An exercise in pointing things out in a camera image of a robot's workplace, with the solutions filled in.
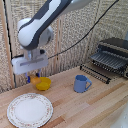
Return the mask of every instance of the decorative plate border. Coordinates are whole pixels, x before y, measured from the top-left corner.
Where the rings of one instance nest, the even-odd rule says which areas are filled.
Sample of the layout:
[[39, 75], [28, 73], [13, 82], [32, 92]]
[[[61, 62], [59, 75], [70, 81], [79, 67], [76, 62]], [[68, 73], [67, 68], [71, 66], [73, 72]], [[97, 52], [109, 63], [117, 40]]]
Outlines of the decorative plate border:
[[[36, 98], [39, 101], [43, 102], [43, 104], [45, 104], [47, 106], [47, 114], [45, 117], [42, 117], [39, 121], [35, 122], [35, 123], [25, 123], [25, 122], [21, 122], [16, 115], [14, 114], [14, 110], [16, 108], [16, 106], [23, 100], [25, 99], [33, 99]], [[49, 121], [49, 119], [52, 117], [53, 114], [53, 107], [51, 102], [44, 97], [43, 95], [40, 94], [36, 94], [36, 93], [28, 93], [28, 94], [23, 94], [21, 96], [18, 96], [17, 98], [15, 98], [8, 106], [7, 109], [7, 117], [9, 119], [9, 121], [16, 127], [18, 128], [38, 128], [43, 126], [45, 123], [47, 123]]]

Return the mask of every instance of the yellow cup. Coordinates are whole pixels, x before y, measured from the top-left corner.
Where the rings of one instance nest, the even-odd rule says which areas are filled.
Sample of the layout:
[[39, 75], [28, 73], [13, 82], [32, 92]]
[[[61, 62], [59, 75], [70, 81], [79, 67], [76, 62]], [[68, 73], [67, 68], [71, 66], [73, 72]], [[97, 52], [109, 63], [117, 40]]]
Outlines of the yellow cup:
[[36, 88], [40, 91], [45, 91], [50, 88], [51, 80], [47, 77], [40, 77], [41, 83], [36, 84]]

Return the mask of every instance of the black cable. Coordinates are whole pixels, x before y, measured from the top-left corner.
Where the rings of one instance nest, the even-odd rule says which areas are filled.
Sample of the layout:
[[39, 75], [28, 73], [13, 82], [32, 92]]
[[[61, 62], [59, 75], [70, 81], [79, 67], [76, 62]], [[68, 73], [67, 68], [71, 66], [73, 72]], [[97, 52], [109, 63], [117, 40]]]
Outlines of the black cable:
[[106, 14], [118, 1], [119, 1], [119, 0], [116, 0], [116, 1], [104, 12], [104, 14], [98, 19], [98, 21], [93, 25], [93, 27], [89, 30], [89, 32], [88, 32], [82, 39], [80, 39], [77, 43], [75, 43], [74, 45], [72, 45], [72, 46], [69, 47], [68, 49], [66, 49], [66, 50], [64, 50], [64, 51], [62, 51], [62, 52], [60, 52], [60, 53], [57, 53], [57, 54], [55, 54], [55, 55], [49, 57], [48, 59], [51, 59], [51, 58], [53, 58], [53, 57], [55, 57], [55, 56], [58, 56], [58, 55], [60, 55], [60, 54], [62, 54], [62, 53], [64, 53], [64, 52], [68, 51], [69, 49], [73, 48], [73, 47], [76, 46], [77, 44], [79, 44], [85, 37], [88, 36], [88, 34], [94, 29], [94, 27], [99, 23], [99, 21], [105, 16], [105, 14]]

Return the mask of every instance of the plate rim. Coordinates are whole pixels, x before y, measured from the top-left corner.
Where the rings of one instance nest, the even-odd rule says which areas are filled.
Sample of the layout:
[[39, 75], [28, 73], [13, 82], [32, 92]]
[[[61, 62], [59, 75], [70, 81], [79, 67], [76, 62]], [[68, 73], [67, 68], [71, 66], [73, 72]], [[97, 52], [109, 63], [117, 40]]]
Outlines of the plate rim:
[[[23, 94], [23, 95], [30, 95], [30, 94], [43, 96], [43, 95], [37, 94], [37, 93], [26, 93], [26, 94]], [[10, 116], [9, 116], [9, 108], [10, 108], [11, 104], [12, 104], [16, 99], [18, 99], [19, 97], [21, 97], [21, 96], [23, 96], [23, 95], [20, 95], [20, 96], [16, 97], [15, 99], [13, 99], [13, 100], [11, 101], [11, 103], [9, 104], [8, 109], [7, 109], [7, 117], [8, 117], [8, 120], [9, 120], [14, 126], [16, 126], [17, 128], [26, 128], [26, 127], [19, 127], [16, 123], [14, 123], [14, 122], [10, 119]], [[45, 98], [46, 98], [46, 99], [49, 101], [49, 103], [51, 104], [51, 115], [50, 115], [49, 119], [48, 119], [45, 123], [42, 123], [41, 125], [39, 125], [39, 126], [37, 126], [37, 127], [27, 127], [27, 128], [39, 128], [39, 127], [45, 125], [45, 124], [51, 119], [51, 117], [52, 117], [52, 115], [53, 115], [53, 106], [52, 106], [51, 101], [50, 101], [47, 97], [45, 97]]]

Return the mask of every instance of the white plate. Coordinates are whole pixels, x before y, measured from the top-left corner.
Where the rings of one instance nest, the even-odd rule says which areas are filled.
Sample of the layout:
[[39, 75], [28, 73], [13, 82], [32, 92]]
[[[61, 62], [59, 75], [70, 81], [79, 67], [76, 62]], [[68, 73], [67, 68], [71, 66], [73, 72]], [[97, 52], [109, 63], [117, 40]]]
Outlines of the white plate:
[[53, 107], [44, 96], [28, 93], [14, 99], [7, 110], [9, 121], [18, 128], [41, 127], [51, 118]]

